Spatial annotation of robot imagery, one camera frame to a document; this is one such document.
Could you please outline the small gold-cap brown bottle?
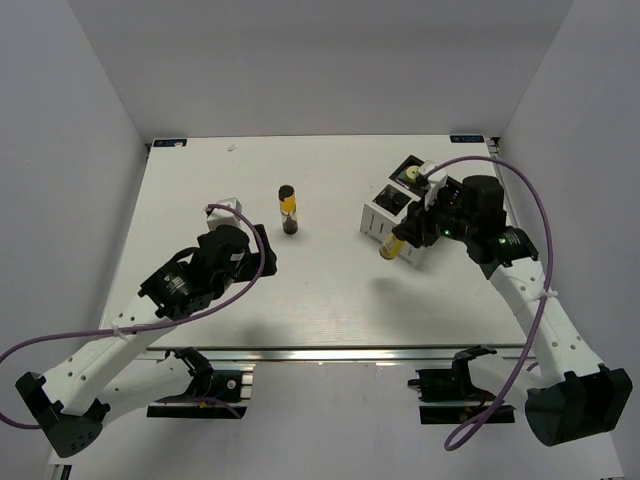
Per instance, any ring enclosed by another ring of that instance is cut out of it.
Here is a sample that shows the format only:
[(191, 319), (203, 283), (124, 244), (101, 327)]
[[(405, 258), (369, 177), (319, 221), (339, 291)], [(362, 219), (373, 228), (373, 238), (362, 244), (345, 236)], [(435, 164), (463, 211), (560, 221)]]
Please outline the small gold-cap brown bottle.
[(379, 247), (379, 254), (385, 260), (393, 260), (404, 248), (406, 241), (391, 232)]

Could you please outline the small black-lid pepper jar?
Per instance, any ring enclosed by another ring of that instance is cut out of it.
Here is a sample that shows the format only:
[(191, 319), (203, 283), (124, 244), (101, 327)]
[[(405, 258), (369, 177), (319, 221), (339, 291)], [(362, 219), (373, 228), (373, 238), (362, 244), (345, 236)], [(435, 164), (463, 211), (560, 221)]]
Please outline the small black-lid pepper jar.
[(406, 206), (409, 201), (409, 197), (404, 193), (393, 190), (383, 190), (375, 199), (374, 202), (386, 210), (392, 215), (397, 215)]

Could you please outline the tall gold oil spray bottle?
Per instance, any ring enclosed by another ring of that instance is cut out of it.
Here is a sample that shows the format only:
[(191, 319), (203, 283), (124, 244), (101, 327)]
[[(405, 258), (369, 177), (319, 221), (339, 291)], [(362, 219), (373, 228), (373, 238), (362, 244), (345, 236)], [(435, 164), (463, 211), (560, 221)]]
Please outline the tall gold oil spray bottle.
[(294, 188), (291, 185), (280, 186), (278, 200), (282, 229), (285, 234), (294, 235), (298, 231), (297, 203)]

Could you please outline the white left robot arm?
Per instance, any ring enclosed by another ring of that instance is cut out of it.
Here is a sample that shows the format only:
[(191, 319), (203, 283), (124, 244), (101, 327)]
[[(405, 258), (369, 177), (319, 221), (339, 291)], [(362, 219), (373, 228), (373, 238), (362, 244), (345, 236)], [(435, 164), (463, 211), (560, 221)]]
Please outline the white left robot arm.
[(248, 235), (222, 225), (176, 253), (140, 286), (116, 317), (109, 336), (94, 339), (58, 366), (27, 372), (16, 389), (60, 458), (91, 445), (115, 419), (165, 398), (198, 402), (225, 385), (194, 347), (171, 350), (150, 370), (125, 378), (122, 371), (177, 323), (205, 310), (235, 283), (252, 285), (276, 273), (277, 256), (263, 225), (260, 249)]

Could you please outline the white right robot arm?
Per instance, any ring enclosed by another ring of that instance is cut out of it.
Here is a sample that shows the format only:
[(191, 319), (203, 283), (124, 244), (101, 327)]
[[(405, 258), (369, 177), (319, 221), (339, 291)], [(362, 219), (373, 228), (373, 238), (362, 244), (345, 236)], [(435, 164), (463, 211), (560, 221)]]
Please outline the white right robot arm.
[(494, 405), (523, 412), (535, 437), (555, 446), (613, 430), (633, 389), (622, 369), (610, 369), (586, 344), (549, 288), (552, 263), (542, 262), (522, 229), (508, 225), (504, 189), (486, 175), (458, 182), (446, 172), (420, 174), (424, 195), (381, 248), (392, 256), (398, 243), (426, 247), (439, 239), (465, 245), (469, 258), (501, 295), (526, 334), (525, 355), (538, 373), (510, 365), (492, 349), (474, 347), (453, 361), (451, 384), (461, 397), (493, 394)]

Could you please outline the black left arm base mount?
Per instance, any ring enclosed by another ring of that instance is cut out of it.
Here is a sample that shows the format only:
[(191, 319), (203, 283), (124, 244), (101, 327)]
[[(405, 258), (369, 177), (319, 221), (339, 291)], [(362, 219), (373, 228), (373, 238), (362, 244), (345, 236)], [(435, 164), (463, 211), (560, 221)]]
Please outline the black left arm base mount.
[(146, 417), (188, 420), (241, 420), (250, 399), (251, 380), (242, 370), (219, 369), (194, 348), (168, 350), (165, 359), (186, 360), (195, 383), (177, 397), (147, 407)]

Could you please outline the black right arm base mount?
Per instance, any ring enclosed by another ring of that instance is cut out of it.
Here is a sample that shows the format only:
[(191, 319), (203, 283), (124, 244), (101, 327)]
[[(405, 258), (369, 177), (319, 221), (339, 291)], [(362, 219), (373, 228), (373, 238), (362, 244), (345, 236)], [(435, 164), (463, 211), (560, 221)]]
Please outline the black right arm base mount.
[(418, 395), (422, 425), (461, 425), (484, 413), (494, 402), (504, 380), (497, 387), (482, 389), (471, 379), (470, 364), (478, 360), (503, 360), (494, 348), (477, 345), (457, 352), (448, 367), (415, 371), (407, 387)]

